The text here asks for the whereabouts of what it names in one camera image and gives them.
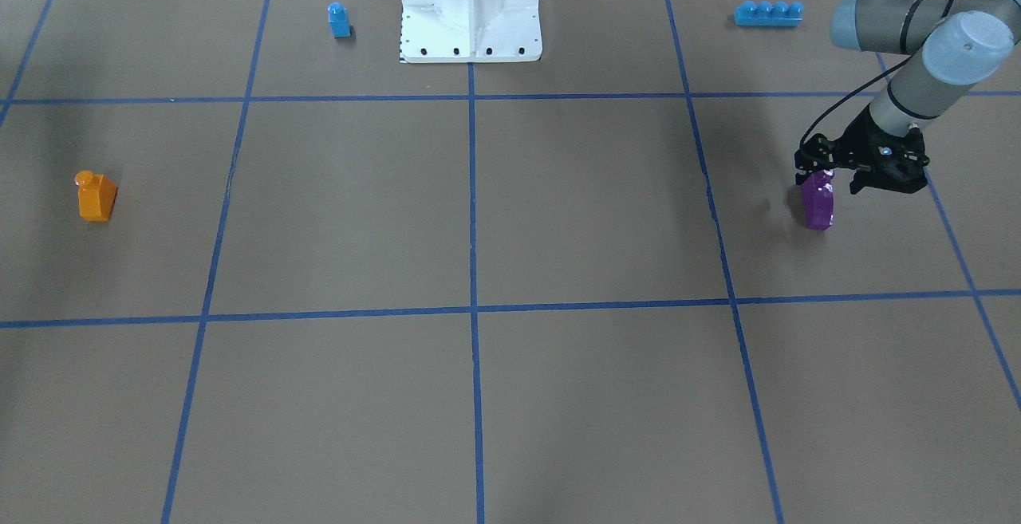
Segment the purple trapezoid block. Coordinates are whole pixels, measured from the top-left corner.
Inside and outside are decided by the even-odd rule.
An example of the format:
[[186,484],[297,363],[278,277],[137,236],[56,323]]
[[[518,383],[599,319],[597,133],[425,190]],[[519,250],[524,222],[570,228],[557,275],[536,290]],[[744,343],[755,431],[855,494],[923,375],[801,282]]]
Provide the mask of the purple trapezoid block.
[[833,226],[833,171],[822,169],[807,176],[801,186],[806,227],[824,232]]

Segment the small blue block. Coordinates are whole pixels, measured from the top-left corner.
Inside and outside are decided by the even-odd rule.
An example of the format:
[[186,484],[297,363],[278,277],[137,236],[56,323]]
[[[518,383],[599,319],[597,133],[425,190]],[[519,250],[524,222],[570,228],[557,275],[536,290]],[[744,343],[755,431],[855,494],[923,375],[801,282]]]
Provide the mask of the small blue block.
[[327,20],[329,31],[334,38],[347,38],[353,34],[353,27],[348,18],[347,8],[339,2],[328,4]]

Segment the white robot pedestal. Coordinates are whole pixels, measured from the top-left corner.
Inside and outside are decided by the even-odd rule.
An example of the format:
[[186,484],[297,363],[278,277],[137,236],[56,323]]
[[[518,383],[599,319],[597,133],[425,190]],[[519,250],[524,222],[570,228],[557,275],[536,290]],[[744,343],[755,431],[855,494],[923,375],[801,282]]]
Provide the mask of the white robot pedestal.
[[541,59],[539,0],[401,0],[399,60],[409,64]]

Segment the long blue brick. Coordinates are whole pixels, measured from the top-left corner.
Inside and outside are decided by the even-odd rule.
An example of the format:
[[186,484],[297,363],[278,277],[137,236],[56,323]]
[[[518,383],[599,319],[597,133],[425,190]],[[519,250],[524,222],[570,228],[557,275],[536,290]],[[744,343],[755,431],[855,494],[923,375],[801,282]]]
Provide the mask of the long blue brick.
[[805,5],[799,2],[748,0],[735,8],[733,19],[736,26],[741,27],[798,27],[803,23]]

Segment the orange trapezoid block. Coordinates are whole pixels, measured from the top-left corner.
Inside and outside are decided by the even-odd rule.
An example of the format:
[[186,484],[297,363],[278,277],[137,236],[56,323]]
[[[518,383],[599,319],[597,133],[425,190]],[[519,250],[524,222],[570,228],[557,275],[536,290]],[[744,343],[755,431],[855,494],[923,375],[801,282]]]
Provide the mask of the orange trapezoid block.
[[108,176],[84,169],[74,176],[77,185],[79,215],[91,223],[105,223],[112,218],[118,186]]

